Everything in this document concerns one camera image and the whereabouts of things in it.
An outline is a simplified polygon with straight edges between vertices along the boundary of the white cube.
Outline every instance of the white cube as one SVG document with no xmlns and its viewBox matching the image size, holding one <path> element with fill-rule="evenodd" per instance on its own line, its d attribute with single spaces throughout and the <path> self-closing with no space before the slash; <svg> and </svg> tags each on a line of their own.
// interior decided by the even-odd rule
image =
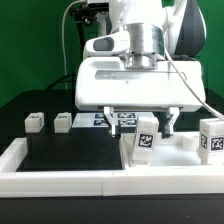
<svg viewBox="0 0 224 224">
<path fill-rule="evenodd" d="M 159 121 L 156 117 L 138 117 L 132 160 L 150 162 L 152 160 L 155 136 Z"/>
<path fill-rule="evenodd" d="M 25 119 L 25 131 L 26 133 L 39 133 L 44 126 L 44 114 L 31 113 Z"/>
<path fill-rule="evenodd" d="M 200 121 L 199 157 L 203 164 L 224 163 L 224 121 L 217 118 Z"/>
<path fill-rule="evenodd" d="M 59 113 L 54 120 L 55 133 L 68 133 L 72 126 L 71 113 Z"/>
</svg>

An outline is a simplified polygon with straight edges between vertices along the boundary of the small white block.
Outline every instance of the small white block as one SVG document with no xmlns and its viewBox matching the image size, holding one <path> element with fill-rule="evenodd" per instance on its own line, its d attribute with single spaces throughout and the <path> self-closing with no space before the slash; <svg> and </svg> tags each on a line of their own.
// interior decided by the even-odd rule
<svg viewBox="0 0 224 224">
<path fill-rule="evenodd" d="M 59 113 L 54 120 L 55 133 L 68 133 L 72 126 L 71 113 Z"/>
<path fill-rule="evenodd" d="M 152 160 L 155 135 L 159 121 L 156 117 L 138 117 L 132 160 L 150 162 Z"/>
<path fill-rule="evenodd" d="M 217 118 L 201 120 L 199 143 L 202 164 L 224 163 L 224 121 Z"/>
<path fill-rule="evenodd" d="M 25 131 L 26 133 L 39 133 L 44 126 L 44 114 L 31 113 L 25 119 Z"/>
<path fill-rule="evenodd" d="M 196 152 L 199 149 L 199 133 L 185 134 L 183 137 L 183 149 Z"/>
</svg>

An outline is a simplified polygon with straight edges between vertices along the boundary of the green wall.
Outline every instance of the green wall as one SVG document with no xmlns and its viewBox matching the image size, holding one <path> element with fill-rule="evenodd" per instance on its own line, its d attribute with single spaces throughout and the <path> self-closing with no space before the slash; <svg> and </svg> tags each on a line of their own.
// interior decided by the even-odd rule
<svg viewBox="0 0 224 224">
<path fill-rule="evenodd" d="M 71 0 L 8 0 L 0 6 L 0 106 L 20 92 L 44 89 L 64 74 L 61 20 Z M 206 19 L 208 38 L 197 56 L 205 69 L 205 86 L 224 97 L 224 1 L 198 0 Z M 80 48 L 76 26 L 66 20 L 69 72 L 76 72 Z M 95 30 L 87 31 L 94 35 Z"/>
</svg>

